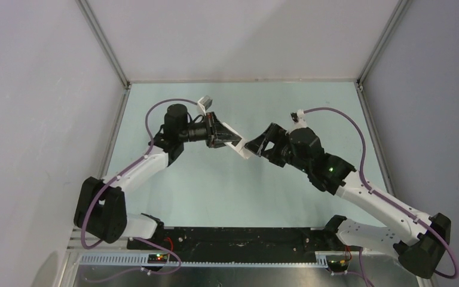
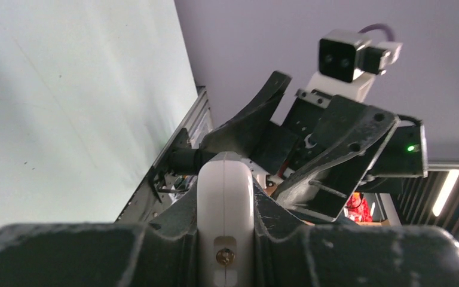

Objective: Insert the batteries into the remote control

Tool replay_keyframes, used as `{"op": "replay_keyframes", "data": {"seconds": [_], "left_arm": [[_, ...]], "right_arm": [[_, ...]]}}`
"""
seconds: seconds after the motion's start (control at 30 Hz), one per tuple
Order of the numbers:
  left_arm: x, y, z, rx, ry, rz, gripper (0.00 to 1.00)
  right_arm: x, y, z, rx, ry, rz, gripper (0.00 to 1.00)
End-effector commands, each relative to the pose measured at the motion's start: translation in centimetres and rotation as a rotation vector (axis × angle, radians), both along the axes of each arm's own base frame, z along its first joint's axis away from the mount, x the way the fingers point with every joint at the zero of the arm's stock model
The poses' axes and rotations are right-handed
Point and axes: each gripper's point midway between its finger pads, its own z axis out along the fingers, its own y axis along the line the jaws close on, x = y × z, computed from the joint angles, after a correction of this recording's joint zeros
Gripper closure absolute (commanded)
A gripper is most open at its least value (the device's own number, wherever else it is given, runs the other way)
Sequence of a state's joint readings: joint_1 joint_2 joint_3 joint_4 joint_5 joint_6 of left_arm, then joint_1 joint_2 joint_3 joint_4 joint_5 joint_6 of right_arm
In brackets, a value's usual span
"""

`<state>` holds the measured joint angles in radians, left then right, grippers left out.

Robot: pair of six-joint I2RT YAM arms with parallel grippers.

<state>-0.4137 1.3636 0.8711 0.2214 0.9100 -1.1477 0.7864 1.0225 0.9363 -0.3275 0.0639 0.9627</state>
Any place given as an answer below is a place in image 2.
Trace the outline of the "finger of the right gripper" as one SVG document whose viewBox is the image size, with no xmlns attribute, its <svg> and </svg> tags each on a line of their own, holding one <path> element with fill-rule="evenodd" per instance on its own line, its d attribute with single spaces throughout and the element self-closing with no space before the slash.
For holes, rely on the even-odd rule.
<svg viewBox="0 0 459 287">
<path fill-rule="evenodd" d="M 200 149 L 213 153 L 235 152 L 243 157 L 250 157 L 291 79 L 287 74 L 274 71 L 240 112 L 203 138 Z"/>
<path fill-rule="evenodd" d="M 326 149 L 286 178 L 273 199 L 286 209 L 333 222 L 398 125 L 393 112 L 334 96 L 312 132 Z"/>
</svg>

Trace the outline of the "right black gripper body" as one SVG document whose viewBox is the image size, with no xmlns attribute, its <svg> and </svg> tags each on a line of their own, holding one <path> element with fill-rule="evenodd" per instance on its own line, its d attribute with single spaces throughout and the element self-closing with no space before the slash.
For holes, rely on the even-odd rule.
<svg viewBox="0 0 459 287">
<path fill-rule="evenodd" d="M 355 100 L 300 89 L 284 122 L 267 124 L 250 160 L 273 175 L 297 171 L 339 145 L 355 122 Z"/>
</svg>

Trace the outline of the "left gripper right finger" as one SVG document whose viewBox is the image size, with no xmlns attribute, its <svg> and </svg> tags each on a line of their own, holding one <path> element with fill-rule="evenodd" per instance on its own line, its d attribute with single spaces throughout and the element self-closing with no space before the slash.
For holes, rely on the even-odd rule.
<svg viewBox="0 0 459 287">
<path fill-rule="evenodd" d="M 256 286 L 459 286 L 459 243 L 441 228 L 307 225 L 253 187 Z"/>
</svg>

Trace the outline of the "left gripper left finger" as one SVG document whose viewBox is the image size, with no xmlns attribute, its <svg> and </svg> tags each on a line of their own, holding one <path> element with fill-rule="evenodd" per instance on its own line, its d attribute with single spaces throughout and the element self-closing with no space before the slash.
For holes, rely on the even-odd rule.
<svg viewBox="0 0 459 287">
<path fill-rule="evenodd" d="M 196 286 L 196 192 L 148 223 L 0 228 L 0 286 Z"/>
</svg>

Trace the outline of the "white red remote control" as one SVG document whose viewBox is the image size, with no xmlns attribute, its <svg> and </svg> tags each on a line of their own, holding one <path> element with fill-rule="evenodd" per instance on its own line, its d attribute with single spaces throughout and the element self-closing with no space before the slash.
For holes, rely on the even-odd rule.
<svg viewBox="0 0 459 287">
<path fill-rule="evenodd" d="M 197 178 L 198 281 L 201 286 L 254 283 L 253 176 L 241 157 L 221 152 Z"/>
</svg>

